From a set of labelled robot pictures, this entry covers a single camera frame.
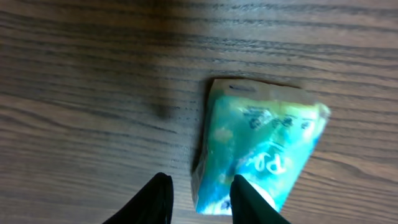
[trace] blue packet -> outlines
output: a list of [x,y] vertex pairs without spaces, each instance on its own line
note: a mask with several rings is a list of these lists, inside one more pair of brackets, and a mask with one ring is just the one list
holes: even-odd
[[192,176],[196,211],[231,215],[229,190],[241,174],[280,212],[329,115],[327,106],[298,88],[215,80]]

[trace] wood grain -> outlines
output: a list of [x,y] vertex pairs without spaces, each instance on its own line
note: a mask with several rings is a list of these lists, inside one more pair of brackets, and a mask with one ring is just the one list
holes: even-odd
[[174,223],[213,77],[299,83],[333,110],[282,214],[398,222],[396,0],[0,0],[0,222],[101,223],[155,173]]

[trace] food wrapper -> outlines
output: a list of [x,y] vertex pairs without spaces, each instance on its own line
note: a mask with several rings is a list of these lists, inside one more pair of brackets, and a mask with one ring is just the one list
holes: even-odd
[[299,88],[215,80],[203,149],[192,175],[196,211],[231,215],[229,190],[241,174],[280,212],[329,115],[327,106]]

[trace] crumpled packet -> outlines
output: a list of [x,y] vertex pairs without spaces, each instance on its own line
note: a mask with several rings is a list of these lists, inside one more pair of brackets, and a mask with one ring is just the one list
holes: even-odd
[[231,215],[229,190],[241,174],[280,212],[329,116],[327,106],[298,88],[215,80],[192,176],[196,211]]

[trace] wooden surface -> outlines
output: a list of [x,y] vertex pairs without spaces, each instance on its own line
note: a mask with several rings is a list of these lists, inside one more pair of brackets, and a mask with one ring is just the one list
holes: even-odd
[[101,223],[156,172],[174,223],[213,77],[300,83],[333,110],[282,214],[398,222],[398,1],[0,0],[0,223]]

